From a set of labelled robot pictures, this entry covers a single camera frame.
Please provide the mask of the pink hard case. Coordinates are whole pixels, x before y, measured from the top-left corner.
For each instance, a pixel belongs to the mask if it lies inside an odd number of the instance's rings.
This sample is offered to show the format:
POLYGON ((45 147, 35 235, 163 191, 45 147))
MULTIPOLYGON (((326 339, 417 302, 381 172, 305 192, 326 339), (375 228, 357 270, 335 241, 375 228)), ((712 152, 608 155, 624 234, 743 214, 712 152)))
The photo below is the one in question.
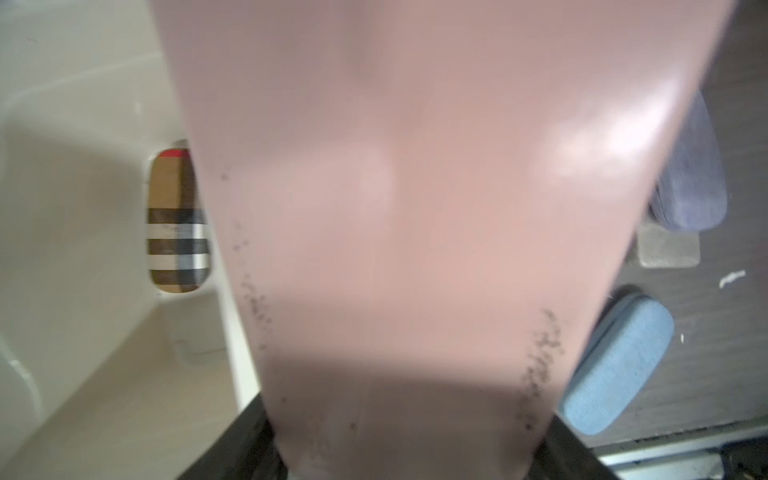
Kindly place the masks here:
POLYGON ((152 3, 292 473, 527 473, 733 8, 152 3))

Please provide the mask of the plaid fabric glasses case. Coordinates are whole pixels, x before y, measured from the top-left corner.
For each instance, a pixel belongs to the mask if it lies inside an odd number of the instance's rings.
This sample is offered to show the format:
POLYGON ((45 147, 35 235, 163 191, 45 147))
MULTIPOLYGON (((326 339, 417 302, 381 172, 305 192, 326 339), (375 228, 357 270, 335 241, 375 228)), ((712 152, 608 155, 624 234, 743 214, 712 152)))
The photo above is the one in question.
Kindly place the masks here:
POLYGON ((155 286, 172 294, 199 289, 211 273, 212 247, 188 148, 172 147, 152 160, 146 224, 149 274, 155 286))

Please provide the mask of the cream plastic storage box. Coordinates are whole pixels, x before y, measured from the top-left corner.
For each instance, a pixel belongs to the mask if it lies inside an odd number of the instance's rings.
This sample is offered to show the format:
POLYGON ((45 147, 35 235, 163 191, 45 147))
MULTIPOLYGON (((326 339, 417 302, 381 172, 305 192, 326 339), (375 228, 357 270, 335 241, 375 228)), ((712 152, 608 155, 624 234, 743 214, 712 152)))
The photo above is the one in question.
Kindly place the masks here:
POLYGON ((186 139, 143 1, 1 5, 1 475, 173 479, 235 419, 220 268, 151 281, 149 168, 186 139))

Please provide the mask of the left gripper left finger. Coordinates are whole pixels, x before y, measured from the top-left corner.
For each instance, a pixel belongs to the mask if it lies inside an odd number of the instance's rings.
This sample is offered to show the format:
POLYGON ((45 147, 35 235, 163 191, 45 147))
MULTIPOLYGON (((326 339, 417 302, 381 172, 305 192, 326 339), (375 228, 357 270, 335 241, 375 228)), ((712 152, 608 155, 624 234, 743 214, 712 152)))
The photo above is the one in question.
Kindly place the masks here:
POLYGON ((214 444, 178 479, 286 480, 288 468, 274 438, 262 397, 257 394, 214 444))

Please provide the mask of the blue fabric case front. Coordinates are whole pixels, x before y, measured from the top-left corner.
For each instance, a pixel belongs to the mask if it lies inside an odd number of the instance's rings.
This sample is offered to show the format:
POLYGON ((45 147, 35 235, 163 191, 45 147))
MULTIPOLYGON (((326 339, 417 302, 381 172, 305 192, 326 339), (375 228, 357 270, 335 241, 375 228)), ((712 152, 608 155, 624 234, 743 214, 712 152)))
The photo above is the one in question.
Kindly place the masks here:
POLYGON ((618 299, 593 331, 560 416, 584 435, 606 430, 652 376, 674 335, 674 318, 657 300, 636 292, 618 299))

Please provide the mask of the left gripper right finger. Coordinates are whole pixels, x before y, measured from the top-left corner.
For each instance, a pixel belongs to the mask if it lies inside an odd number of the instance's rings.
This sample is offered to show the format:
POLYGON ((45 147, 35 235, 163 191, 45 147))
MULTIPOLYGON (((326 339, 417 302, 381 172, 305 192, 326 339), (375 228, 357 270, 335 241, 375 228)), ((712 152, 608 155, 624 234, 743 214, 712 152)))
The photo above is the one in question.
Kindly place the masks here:
POLYGON ((555 415, 534 452, 527 479, 619 480, 619 477, 555 415))

